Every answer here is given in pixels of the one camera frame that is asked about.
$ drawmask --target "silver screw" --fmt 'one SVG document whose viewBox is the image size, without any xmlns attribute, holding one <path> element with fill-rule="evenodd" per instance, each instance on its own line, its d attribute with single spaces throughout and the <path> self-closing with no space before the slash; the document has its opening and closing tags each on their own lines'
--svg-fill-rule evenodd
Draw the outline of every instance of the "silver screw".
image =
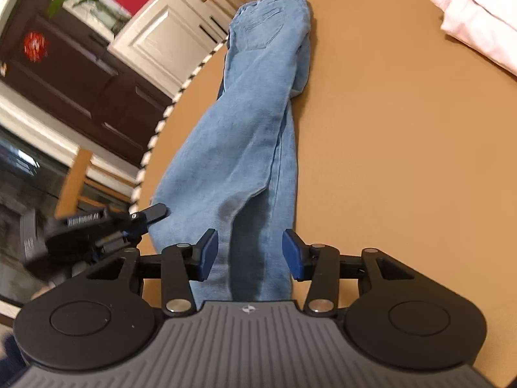
<svg viewBox="0 0 517 388">
<path fill-rule="evenodd" d="M 192 303 L 186 299 L 169 300 L 165 306 L 170 312 L 187 312 L 192 308 Z"/>
<path fill-rule="evenodd" d="M 328 299 L 314 299 L 309 302 L 309 309 L 318 313 L 329 312 L 334 309 L 334 302 Z"/>
</svg>

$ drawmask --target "blue denim jeans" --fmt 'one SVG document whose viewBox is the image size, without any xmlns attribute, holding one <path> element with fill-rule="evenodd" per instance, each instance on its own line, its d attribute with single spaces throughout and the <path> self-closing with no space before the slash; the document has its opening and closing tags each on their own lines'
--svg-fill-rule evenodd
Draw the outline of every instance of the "blue denim jeans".
<svg viewBox="0 0 517 388">
<path fill-rule="evenodd" d="M 219 233 L 204 300 L 290 298 L 282 232 L 293 225 L 297 164 L 290 98 L 307 83 L 306 0 L 243 5 L 229 28 L 223 92 L 185 140 L 153 197 L 171 214 L 151 226 L 158 251 Z"/>
</svg>

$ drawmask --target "jeans back pocket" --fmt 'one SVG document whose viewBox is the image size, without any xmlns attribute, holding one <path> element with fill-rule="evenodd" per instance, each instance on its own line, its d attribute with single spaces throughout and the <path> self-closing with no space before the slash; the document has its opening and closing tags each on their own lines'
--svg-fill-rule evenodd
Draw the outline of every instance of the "jeans back pocket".
<svg viewBox="0 0 517 388">
<path fill-rule="evenodd" d="M 263 49 L 278 35 L 284 26 L 284 13 L 280 7 L 273 8 L 255 22 L 244 27 L 246 50 Z"/>
</svg>

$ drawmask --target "table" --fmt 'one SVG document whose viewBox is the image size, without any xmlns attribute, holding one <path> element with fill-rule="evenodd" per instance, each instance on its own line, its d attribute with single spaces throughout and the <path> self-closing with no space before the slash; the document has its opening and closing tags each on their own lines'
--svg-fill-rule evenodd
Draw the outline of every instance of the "table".
<svg viewBox="0 0 517 388">
<path fill-rule="evenodd" d="M 342 253 L 377 247 L 472 300 L 488 321 L 476 367 L 517 374 L 517 81 L 440 31 L 429 0 L 308 0 L 311 76 L 293 100 L 296 231 Z M 139 208 L 219 88 L 198 72 L 146 156 Z M 153 253 L 149 239 L 140 245 Z M 296 284 L 303 300 L 307 285 Z M 159 303 L 156 285 L 145 296 Z M 357 296 L 342 281 L 340 302 Z"/>
</svg>

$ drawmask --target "pink garment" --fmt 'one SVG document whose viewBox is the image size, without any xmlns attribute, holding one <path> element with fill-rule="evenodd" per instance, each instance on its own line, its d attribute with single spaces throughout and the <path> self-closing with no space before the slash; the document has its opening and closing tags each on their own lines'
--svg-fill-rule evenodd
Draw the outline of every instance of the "pink garment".
<svg viewBox="0 0 517 388">
<path fill-rule="evenodd" d="M 517 75 L 517 0 L 431 0 L 441 29 Z"/>
</svg>

